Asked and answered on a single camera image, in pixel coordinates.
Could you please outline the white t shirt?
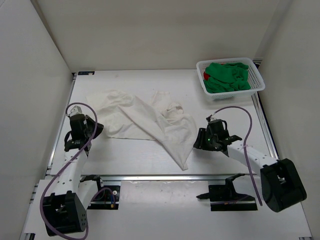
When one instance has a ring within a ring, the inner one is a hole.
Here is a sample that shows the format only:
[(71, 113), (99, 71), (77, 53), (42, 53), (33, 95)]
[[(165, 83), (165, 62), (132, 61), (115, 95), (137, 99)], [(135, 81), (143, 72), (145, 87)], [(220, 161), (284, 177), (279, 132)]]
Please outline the white t shirt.
[(86, 100), (108, 138), (158, 141), (181, 170), (188, 169), (197, 126), (169, 92), (156, 91), (150, 103), (122, 90), (94, 93)]

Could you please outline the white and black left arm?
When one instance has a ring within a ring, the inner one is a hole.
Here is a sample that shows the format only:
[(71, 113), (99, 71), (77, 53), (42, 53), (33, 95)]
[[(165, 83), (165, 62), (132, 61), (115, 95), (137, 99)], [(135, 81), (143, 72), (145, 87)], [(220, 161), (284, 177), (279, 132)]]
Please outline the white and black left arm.
[(69, 116), (71, 130), (64, 138), (64, 171), (57, 176), (49, 196), (40, 202), (40, 213), (50, 237), (84, 232), (88, 226), (87, 208), (105, 194), (98, 175), (81, 177), (95, 139), (104, 126), (83, 113)]

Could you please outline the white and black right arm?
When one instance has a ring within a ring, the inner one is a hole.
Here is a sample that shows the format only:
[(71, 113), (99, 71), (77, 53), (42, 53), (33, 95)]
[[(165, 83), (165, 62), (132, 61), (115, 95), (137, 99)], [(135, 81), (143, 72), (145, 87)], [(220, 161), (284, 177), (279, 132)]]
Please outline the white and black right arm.
[[(290, 159), (279, 160), (248, 146), (241, 137), (229, 134), (227, 123), (222, 119), (211, 120), (206, 128), (200, 128), (193, 146), (199, 150), (222, 152), (247, 166), (251, 173), (260, 177), (263, 200), (276, 213), (307, 198), (296, 166)], [(210, 185), (209, 192), (197, 198), (209, 199), (214, 211), (237, 210), (242, 202), (253, 200), (252, 196), (243, 193), (239, 183), (233, 182), (240, 176), (238, 173), (226, 178), (223, 185)]]

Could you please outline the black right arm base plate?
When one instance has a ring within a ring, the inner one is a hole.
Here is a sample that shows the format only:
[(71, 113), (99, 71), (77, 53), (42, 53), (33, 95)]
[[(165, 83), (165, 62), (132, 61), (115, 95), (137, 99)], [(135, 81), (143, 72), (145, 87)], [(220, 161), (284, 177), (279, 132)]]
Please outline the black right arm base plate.
[(245, 176), (237, 173), (224, 180), (224, 184), (210, 184), (208, 192), (197, 195), (200, 201), (209, 200), (211, 212), (243, 212), (257, 211), (258, 207), (253, 196), (238, 193), (234, 186), (234, 180)]

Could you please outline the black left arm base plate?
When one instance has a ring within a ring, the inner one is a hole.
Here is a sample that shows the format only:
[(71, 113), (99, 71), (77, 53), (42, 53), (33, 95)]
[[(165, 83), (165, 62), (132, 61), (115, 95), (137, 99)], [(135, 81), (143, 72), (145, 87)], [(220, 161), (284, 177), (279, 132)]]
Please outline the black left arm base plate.
[(118, 210), (121, 186), (103, 181), (100, 175), (80, 179), (79, 198), (86, 210)]

